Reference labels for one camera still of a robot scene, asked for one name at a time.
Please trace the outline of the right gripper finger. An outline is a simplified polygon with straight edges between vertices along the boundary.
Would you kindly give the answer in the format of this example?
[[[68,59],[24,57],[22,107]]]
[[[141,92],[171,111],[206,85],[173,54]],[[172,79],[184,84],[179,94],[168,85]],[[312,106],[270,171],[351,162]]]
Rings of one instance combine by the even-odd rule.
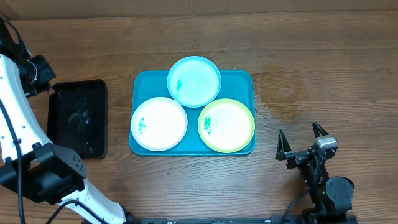
[[[327,131],[325,131],[317,121],[314,121],[312,123],[312,127],[313,127],[313,132],[316,138],[321,137],[321,136],[326,136],[329,135],[329,133]]]
[[[277,145],[277,156],[285,156],[292,152],[290,145],[281,129],[278,132],[278,145]]]

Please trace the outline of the light blue plate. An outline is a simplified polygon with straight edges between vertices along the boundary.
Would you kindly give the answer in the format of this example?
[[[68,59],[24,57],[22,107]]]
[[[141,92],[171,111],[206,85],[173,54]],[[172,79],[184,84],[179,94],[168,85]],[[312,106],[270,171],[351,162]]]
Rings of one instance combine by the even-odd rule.
[[[205,57],[185,57],[169,70],[167,89],[171,97],[181,105],[199,108],[213,101],[220,92],[221,73]]]

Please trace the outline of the white plate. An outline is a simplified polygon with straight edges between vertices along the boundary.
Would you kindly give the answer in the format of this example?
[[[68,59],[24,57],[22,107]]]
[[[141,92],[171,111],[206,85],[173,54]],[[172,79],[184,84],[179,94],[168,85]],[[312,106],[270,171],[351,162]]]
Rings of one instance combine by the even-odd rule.
[[[137,107],[130,131],[138,145],[160,152],[176,146],[187,132],[187,126],[187,114],[179,103],[171,98],[155,97]]]

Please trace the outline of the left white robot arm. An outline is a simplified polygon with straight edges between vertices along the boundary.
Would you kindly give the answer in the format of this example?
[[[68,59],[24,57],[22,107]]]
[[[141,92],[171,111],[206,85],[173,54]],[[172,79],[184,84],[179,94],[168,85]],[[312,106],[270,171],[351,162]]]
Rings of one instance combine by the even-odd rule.
[[[28,98],[49,91],[55,74],[42,55],[32,56],[13,25],[1,19],[1,185],[17,193],[19,219],[23,199],[57,204],[51,223],[67,207],[86,223],[133,223],[133,215],[108,199],[87,178],[81,157],[54,144],[38,124]]]

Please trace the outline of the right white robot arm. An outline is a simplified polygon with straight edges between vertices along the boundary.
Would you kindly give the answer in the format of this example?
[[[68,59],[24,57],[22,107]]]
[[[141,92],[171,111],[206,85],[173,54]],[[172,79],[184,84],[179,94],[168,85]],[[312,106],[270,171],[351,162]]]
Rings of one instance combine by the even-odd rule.
[[[288,169],[297,168],[305,182],[306,191],[285,209],[281,217],[271,219],[272,223],[357,223],[355,216],[349,216],[352,209],[354,183],[346,177],[330,177],[325,162],[337,152],[338,141],[325,131],[318,122],[312,123],[314,143],[308,149],[293,152],[284,133],[279,131],[276,159],[286,160]],[[289,215],[290,209],[304,196],[309,195],[312,208],[301,215]]]

